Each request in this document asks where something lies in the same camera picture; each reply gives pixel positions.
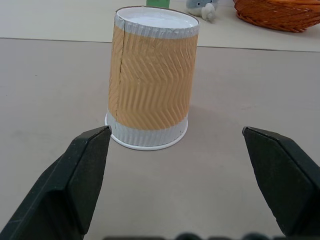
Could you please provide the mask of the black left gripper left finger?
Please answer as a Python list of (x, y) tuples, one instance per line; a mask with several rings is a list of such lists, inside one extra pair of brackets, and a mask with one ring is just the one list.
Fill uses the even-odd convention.
[(36, 180), (0, 238), (82, 240), (102, 188), (111, 135), (111, 127), (102, 126), (74, 138)]

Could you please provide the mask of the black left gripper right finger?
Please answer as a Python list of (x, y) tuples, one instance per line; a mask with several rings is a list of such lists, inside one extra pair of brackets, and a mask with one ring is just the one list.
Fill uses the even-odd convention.
[(246, 126), (242, 135), (258, 187), (282, 233), (320, 235), (320, 167), (291, 138)]

